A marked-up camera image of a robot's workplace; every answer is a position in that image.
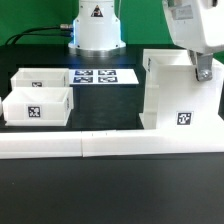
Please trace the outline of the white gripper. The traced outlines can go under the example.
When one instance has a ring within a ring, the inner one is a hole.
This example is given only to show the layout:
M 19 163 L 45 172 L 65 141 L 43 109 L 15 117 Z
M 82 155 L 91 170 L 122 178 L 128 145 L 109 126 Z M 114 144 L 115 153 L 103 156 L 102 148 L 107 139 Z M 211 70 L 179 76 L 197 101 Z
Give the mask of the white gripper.
M 196 77 L 212 79 L 213 54 L 224 50 L 224 0 L 162 0 L 175 45 L 196 51 Z

